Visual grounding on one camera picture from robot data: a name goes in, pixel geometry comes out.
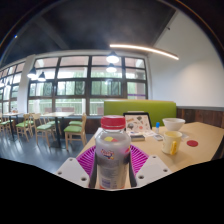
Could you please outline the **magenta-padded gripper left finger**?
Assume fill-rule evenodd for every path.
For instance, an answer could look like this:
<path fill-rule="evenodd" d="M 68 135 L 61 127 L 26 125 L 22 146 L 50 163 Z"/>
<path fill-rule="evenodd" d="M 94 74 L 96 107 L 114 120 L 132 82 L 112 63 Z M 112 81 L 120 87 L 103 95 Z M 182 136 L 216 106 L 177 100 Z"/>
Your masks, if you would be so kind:
<path fill-rule="evenodd" d="M 69 157 L 56 171 L 56 175 L 84 188 L 94 188 L 97 181 L 95 147 L 92 146 L 77 158 Z"/>

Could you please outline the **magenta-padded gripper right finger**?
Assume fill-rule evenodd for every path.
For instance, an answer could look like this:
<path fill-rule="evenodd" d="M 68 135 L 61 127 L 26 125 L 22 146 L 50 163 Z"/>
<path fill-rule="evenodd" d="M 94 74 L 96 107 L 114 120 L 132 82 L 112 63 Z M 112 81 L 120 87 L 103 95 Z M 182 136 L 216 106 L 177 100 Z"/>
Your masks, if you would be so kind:
<path fill-rule="evenodd" d="M 157 155 L 148 155 L 134 145 L 130 147 L 129 178 L 132 187 L 143 187 L 171 173 Z"/>

